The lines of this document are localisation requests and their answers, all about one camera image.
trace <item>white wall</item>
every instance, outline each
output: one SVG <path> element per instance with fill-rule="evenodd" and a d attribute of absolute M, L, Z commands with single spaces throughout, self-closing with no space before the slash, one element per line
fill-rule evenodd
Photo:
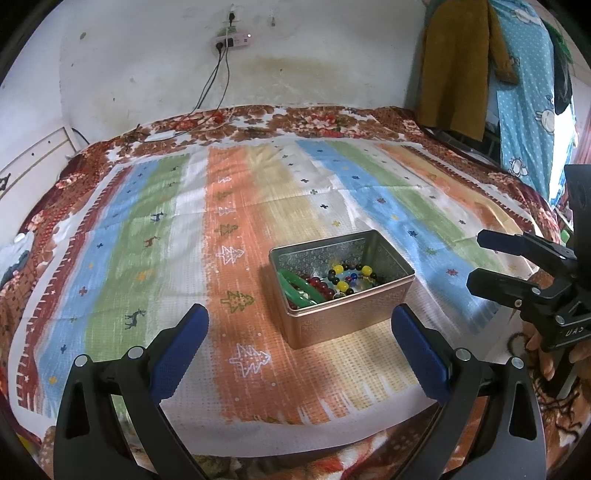
<path fill-rule="evenodd" d="M 423 27 L 421 0 L 235 2 L 236 26 L 251 33 L 253 43 L 230 52 L 230 87 L 222 106 L 373 108 L 408 104 L 407 94 L 414 101 L 416 82 L 410 77 Z M 66 120 L 92 142 L 189 111 L 215 66 L 211 40 L 231 5 L 205 0 L 70 3 L 73 16 L 60 65 Z M 204 108 L 217 105 L 225 79 L 222 69 Z"/>
<path fill-rule="evenodd" d="M 0 171 L 62 126 L 60 46 L 69 19 L 59 5 L 28 40 L 0 87 Z"/>

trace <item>power strip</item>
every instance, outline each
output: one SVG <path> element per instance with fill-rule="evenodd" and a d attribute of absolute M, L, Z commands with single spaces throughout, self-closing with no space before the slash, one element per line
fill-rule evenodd
<path fill-rule="evenodd" d="M 222 43 L 223 48 L 226 48 L 226 36 L 225 35 L 221 35 L 221 36 L 215 37 L 213 39 L 212 47 L 213 47 L 213 51 L 214 51 L 215 55 L 218 55 L 216 45 L 220 42 Z M 250 33 L 235 32 L 235 33 L 228 34 L 228 48 L 234 49 L 234 48 L 247 47 L 251 44 L 251 42 L 252 42 L 252 35 L 250 35 Z"/>

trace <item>brown jacket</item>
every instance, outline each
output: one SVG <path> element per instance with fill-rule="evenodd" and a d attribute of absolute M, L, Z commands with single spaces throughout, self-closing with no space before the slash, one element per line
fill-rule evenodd
<path fill-rule="evenodd" d="M 482 140 L 489 56 L 500 81 L 519 82 L 495 10 L 488 0 L 447 0 L 423 42 L 419 123 Z"/>

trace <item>green bangle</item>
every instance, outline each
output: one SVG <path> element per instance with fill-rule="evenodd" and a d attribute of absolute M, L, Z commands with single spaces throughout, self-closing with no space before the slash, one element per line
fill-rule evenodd
<path fill-rule="evenodd" d="M 290 283 L 283 277 L 283 275 L 277 274 L 277 277 L 279 278 L 281 289 L 287 297 L 287 300 L 292 301 L 297 307 L 301 309 L 313 305 L 313 303 L 310 300 L 302 296 L 300 292 L 298 292 L 294 287 L 292 287 Z"/>
<path fill-rule="evenodd" d="M 310 300 L 314 300 L 316 303 L 324 303 L 326 302 L 326 298 L 324 298 L 318 290 L 316 290 L 312 285 L 310 285 L 306 280 L 303 278 L 298 277 L 296 274 L 289 270 L 279 270 L 280 277 L 283 277 L 287 284 L 293 283 L 295 286 L 300 288 L 301 290 L 305 291 Z"/>

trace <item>metal screw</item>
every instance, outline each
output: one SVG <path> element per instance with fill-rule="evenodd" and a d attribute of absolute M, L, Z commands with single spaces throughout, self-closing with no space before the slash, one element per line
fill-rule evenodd
<path fill-rule="evenodd" d="M 83 367 L 86 365 L 88 361 L 88 357 L 86 355 L 78 355 L 74 360 L 74 365 L 77 367 Z"/>
<path fill-rule="evenodd" d="M 513 364 L 515 368 L 523 368 L 523 360 L 518 356 L 514 356 L 511 359 L 511 364 Z"/>
<path fill-rule="evenodd" d="M 133 346 L 127 352 L 127 356 L 132 359 L 136 359 L 141 357 L 144 354 L 144 347 L 142 346 Z"/>
<path fill-rule="evenodd" d="M 465 348 L 459 348 L 456 350 L 456 357 L 458 357 L 463 362 L 467 362 L 472 356 Z"/>

